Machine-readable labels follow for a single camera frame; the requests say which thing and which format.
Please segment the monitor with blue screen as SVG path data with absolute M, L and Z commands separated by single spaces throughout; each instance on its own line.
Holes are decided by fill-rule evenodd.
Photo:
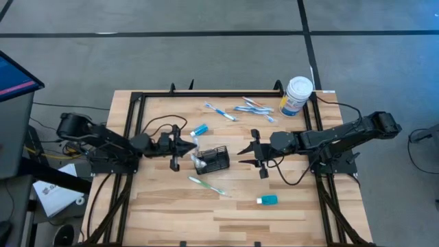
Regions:
M 34 92 L 44 87 L 0 50 L 0 180 L 19 172 Z

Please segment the white paper booklet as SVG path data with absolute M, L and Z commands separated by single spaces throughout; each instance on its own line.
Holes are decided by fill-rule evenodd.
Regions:
M 75 186 L 72 182 L 80 180 L 75 163 L 68 163 L 59 169 L 43 167 L 35 175 L 36 182 L 32 185 L 47 217 L 55 216 L 75 203 L 77 198 L 85 196 L 82 191 L 72 190 L 72 185 Z

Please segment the black side desk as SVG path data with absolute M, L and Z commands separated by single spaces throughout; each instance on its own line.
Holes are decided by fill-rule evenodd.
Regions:
M 0 125 L 0 185 L 7 187 L 10 179 L 19 176 L 32 176 L 65 189 L 88 193 L 91 183 L 81 178 L 60 172 L 48 165 L 22 157 L 27 128 Z

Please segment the green white toothbrush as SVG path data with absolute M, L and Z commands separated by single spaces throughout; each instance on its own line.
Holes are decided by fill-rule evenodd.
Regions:
M 225 192 L 225 191 L 223 191 L 223 190 L 221 190 L 221 189 L 218 189 L 218 188 L 216 188 L 216 187 L 213 187 L 213 186 L 211 186 L 210 184 L 208 184 L 208 183 L 206 183 L 206 182 L 204 182 L 204 181 L 201 181 L 201 180 L 198 179 L 198 178 L 195 178 L 195 177 L 189 176 L 188 179 L 191 180 L 192 182 L 195 182 L 195 183 L 199 184 L 200 186 L 202 186 L 202 187 L 204 187 L 204 188 L 207 188 L 207 189 L 210 189 L 210 190 L 215 191 L 215 192 L 218 193 L 219 195 L 222 195 L 222 196 L 225 196 L 225 195 L 226 195 L 226 192 Z

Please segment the blue white toothbrush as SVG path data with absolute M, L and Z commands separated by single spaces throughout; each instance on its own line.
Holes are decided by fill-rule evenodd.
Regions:
M 234 116 L 232 116 L 232 115 L 229 115 L 228 113 L 226 113 L 226 112 L 224 112 L 224 111 L 222 111 L 222 110 L 220 110 L 220 109 L 218 109 L 218 108 L 212 106 L 212 105 L 209 104 L 208 102 L 205 102 L 204 105 L 205 105 L 207 108 L 210 108 L 210 109 L 214 110 L 216 113 L 218 113 L 218 114 L 224 116 L 225 118 L 227 118 L 227 119 L 229 119 L 229 120 L 231 120 L 231 121 L 237 121 L 236 117 L 234 117 Z

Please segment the black wire toothbrush caddy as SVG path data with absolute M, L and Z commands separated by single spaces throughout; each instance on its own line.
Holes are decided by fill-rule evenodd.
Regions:
M 217 172 L 222 169 L 228 169 L 230 167 L 230 158 L 228 150 L 225 145 L 198 152 L 197 157 L 201 156 L 206 161 L 206 167 L 197 169 L 198 175 L 203 175 L 211 172 Z

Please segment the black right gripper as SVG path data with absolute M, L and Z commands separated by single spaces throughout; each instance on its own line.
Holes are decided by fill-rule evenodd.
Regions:
M 254 138 L 254 141 L 251 141 L 249 146 L 244 148 L 242 151 L 238 152 L 238 154 L 246 154 L 249 152 L 254 153 L 254 159 L 252 160 L 242 160 L 240 163 L 247 163 L 259 168 L 259 176 L 260 179 L 268 178 L 268 169 L 266 167 L 266 163 L 269 161 L 268 151 L 270 149 L 270 145 L 267 143 L 260 142 L 260 134 L 257 129 L 251 130 L 251 135 Z

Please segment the black metal table frame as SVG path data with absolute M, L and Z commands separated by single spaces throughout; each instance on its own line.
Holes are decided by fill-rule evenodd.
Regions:
M 230 157 L 228 169 L 206 174 L 202 180 L 226 192 L 225 196 L 205 189 L 188 179 L 195 174 L 189 158 L 180 159 L 180 171 L 173 172 L 168 158 L 143 159 L 134 175 L 128 214 L 116 215 L 110 240 L 124 230 L 124 246 L 325 246 L 337 240 L 332 213 L 323 213 L 313 174 L 306 172 L 305 156 L 287 156 L 266 179 L 259 170 L 240 163 L 252 158 L 241 154 L 251 141 L 250 131 L 261 133 L 262 141 L 280 130 L 328 129 L 342 123 L 336 94 L 319 91 L 319 101 L 295 117 L 275 111 L 274 123 L 264 117 L 238 113 L 242 97 L 276 108 L 279 91 L 177 90 L 116 91 L 108 127 L 118 134 L 133 135 L 138 130 L 153 133 L 169 124 L 184 124 L 182 137 L 201 124 L 209 130 L 200 137 L 202 149 L 225 145 Z M 204 103 L 236 117 L 231 121 L 207 108 Z M 257 198 L 277 195 L 278 204 L 257 204 Z

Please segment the white-lidded wipes canister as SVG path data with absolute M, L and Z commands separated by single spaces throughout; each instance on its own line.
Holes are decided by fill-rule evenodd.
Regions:
M 303 76 L 296 76 L 289 81 L 279 104 L 281 114 L 286 117 L 297 115 L 313 93 L 313 82 Z

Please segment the small blue toothpaste tube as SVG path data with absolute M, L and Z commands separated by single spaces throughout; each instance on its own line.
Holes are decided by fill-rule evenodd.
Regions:
M 207 132 L 209 130 L 209 127 L 204 123 L 201 126 L 196 127 L 191 133 L 190 135 L 192 137 L 197 137 L 200 136 L 201 134 L 204 134 L 205 132 Z

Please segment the orange white toothbrush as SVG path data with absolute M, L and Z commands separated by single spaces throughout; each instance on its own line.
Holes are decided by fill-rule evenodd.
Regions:
M 264 105 L 254 101 L 253 99 L 250 99 L 248 97 L 242 97 L 242 99 L 246 102 L 247 105 L 251 107 L 264 108 Z

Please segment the person's black shoe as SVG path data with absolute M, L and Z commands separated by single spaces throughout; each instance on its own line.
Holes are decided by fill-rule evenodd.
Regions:
M 61 226 L 54 237 L 53 247 L 71 246 L 75 237 L 74 227 L 70 224 Z

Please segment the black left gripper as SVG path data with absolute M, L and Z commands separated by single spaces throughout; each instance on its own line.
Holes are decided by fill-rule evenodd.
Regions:
M 190 141 L 185 141 L 180 139 L 179 146 L 181 148 L 178 153 L 177 138 L 180 134 L 180 128 L 174 124 L 171 126 L 171 132 L 162 132 L 158 139 L 158 143 L 153 145 L 153 151 L 151 152 L 151 157 L 159 156 L 171 156 L 170 169 L 174 172 L 180 171 L 180 165 L 178 164 L 178 157 L 180 155 L 185 155 L 190 151 L 193 151 L 195 144 Z

